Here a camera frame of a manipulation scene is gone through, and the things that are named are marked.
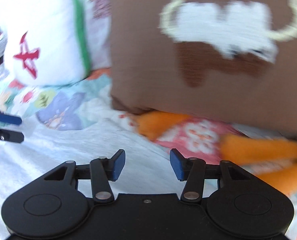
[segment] pink fabric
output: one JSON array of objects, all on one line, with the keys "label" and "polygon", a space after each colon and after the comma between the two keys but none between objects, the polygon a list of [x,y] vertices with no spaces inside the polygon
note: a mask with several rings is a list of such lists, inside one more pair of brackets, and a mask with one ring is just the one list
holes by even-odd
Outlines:
[{"label": "pink fabric", "polygon": [[208,164],[219,164],[219,141],[222,135],[239,134],[231,125],[206,118],[191,118],[168,130],[156,143],[177,148],[186,157],[196,157]]},{"label": "pink fabric", "polygon": [[10,84],[9,84],[9,88],[17,88],[19,90],[21,90],[22,88],[24,88],[25,86],[22,85],[20,82],[18,82],[16,79],[14,79]]}]

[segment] green trim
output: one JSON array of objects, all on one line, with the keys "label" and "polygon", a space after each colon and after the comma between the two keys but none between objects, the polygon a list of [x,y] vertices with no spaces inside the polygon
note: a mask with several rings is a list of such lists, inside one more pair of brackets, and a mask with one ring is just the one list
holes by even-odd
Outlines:
[{"label": "green trim", "polygon": [[85,68],[86,77],[90,75],[91,63],[90,57],[87,50],[87,42],[84,28],[84,8],[80,0],[73,0],[75,7],[75,30],[77,40],[80,45],[83,65]]}]

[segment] brown pillow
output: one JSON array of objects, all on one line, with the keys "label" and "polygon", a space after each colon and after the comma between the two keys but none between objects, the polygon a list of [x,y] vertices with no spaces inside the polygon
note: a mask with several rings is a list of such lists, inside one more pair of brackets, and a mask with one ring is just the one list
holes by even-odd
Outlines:
[{"label": "brown pillow", "polygon": [[116,109],[297,131],[297,0],[112,0],[111,40]]}]

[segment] screw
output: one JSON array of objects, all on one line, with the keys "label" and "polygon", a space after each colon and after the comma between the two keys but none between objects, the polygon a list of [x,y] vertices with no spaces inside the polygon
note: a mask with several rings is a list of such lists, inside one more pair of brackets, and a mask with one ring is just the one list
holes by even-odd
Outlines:
[{"label": "screw", "polygon": [[200,194],[195,191],[188,191],[184,193],[184,197],[188,200],[195,200],[200,197]]},{"label": "screw", "polygon": [[95,195],[95,197],[99,200],[107,200],[111,196],[112,196],[112,194],[107,191],[100,191],[100,192],[96,193],[96,195]]}]

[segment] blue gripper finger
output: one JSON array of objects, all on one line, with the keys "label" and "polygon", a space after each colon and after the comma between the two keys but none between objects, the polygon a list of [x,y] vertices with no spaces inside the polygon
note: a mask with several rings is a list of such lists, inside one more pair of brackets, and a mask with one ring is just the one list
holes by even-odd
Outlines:
[{"label": "blue gripper finger", "polygon": [[182,168],[182,163],[181,163],[181,160],[178,158],[178,156],[173,152],[173,150],[170,151],[170,163],[177,179],[179,181],[183,181],[184,171]]},{"label": "blue gripper finger", "polygon": [[20,125],[22,119],[19,116],[0,114],[0,122]]},{"label": "blue gripper finger", "polygon": [[125,165],[125,151],[122,150],[122,153],[114,162],[113,181],[115,181],[119,178],[119,176],[122,172],[122,169],[124,168],[124,165]]}]

